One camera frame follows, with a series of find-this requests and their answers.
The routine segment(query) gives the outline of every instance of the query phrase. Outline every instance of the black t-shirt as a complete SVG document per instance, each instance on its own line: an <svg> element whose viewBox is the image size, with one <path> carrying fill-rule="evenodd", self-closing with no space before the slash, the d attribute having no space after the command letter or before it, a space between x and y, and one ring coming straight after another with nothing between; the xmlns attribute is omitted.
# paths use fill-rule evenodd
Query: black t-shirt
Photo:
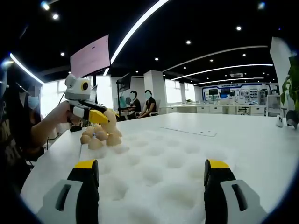
<svg viewBox="0 0 299 224"><path fill-rule="evenodd" d="M149 110L150 109L150 105L151 104L155 104L154 108L151 112L157 112L157 106L156 106L156 101L153 97L150 97L147 101L146 101L146 109Z"/></svg>
<svg viewBox="0 0 299 224"><path fill-rule="evenodd" d="M135 99L132 103L132 106L135 106L135 112L141 112L141 106L139 99Z"/></svg>
<svg viewBox="0 0 299 224"><path fill-rule="evenodd" d="M4 169L15 188L21 191L30 173L21 148L31 145L31 135L19 92L13 87L9 87L4 93L0 115L0 153L5 157Z"/></svg>

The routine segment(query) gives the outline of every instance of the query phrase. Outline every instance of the person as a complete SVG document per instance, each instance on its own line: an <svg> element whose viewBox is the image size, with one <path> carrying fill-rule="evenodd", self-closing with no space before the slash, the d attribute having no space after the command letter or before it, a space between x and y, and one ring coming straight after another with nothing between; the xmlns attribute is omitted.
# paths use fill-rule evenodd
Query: person
<svg viewBox="0 0 299 224"><path fill-rule="evenodd" d="M31 86L28 89L28 92L25 92L24 99L24 112L28 118L28 125L33 127L40 123L41 114L40 114L40 103L39 103L39 93L40 90ZM44 149L42 146L36 148L23 148L24 156L28 161L37 161L37 159L44 154Z"/></svg>
<svg viewBox="0 0 299 224"><path fill-rule="evenodd" d="M132 108L129 108L129 111L141 112L140 101L137 98L137 92L135 90L132 90L130 92L130 98L131 98L130 106Z"/></svg>
<svg viewBox="0 0 299 224"><path fill-rule="evenodd" d="M79 118L70 112L69 103L64 101L42 121L30 125L28 114L25 113L19 98L19 85L14 82L12 75L7 77L7 70L1 73L3 81L0 84L0 163L5 176L14 189L20 192L30 173L24 150L41 147L56 125L67 123L68 118L72 123L78 123Z"/></svg>
<svg viewBox="0 0 299 224"><path fill-rule="evenodd" d="M152 93L151 93L150 90L145 91L145 98L147 100L144 104L143 111L141 112L141 114L137 118L149 117L150 113L157 112L156 101L152 97Z"/></svg>

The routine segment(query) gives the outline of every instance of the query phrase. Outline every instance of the white foam tray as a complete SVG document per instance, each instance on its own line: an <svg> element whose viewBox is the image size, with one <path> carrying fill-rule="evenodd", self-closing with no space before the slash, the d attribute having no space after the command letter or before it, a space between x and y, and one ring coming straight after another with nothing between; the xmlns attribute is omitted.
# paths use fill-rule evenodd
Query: white foam tray
<svg viewBox="0 0 299 224"><path fill-rule="evenodd" d="M99 164L99 222L102 224L198 224L204 222L206 158L235 168L235 155L209 142L145 131L124 136L122 144L89 150L80 161Z"/></svg>

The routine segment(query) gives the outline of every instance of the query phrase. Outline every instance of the pink screen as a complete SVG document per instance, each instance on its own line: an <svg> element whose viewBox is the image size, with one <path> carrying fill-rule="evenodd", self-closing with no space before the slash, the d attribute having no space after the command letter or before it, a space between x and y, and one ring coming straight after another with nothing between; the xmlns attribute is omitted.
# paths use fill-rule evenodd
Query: pink screen
<svg viewBox="0 0 299 224"><path fill-rule="evenodd" d="M86 76L110 66L108 36L104 36L71 56L71 73L75 77Z"/></svg>

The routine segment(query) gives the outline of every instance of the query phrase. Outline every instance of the human arm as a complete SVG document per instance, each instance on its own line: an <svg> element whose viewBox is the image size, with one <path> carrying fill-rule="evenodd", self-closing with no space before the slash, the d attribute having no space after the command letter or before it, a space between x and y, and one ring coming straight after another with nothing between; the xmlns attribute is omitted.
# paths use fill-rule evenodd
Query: human arm
<svg viewBox="0 0 299 224"><path fill-rule="evenodd" d="M153 111L154 106L155 106L155 103L151 103L150 107L149 107L149 110L146 111L144 114L141 114L138 118L143 118L143 117L149 115Z"/></svg>
<svg viewBox="0 0 299 224"><path fill-rule="evenodd" d="M137 118L140 118L143 114L145 114L145 112L146 112L146 103L144 104L144 106L143 106L143 110L142 110L142 112L140 113L139 117L137 117Z"/></svg>
<svg viewBox="0 0 299 224"><path fill-rule="evenodd" d="M42 146L53 129L60 123L67 123L68 118L72 123L78 123L79 118L70 111L67 101L55 107L40 123L31 128L31 141L34 146Z"/></svg>

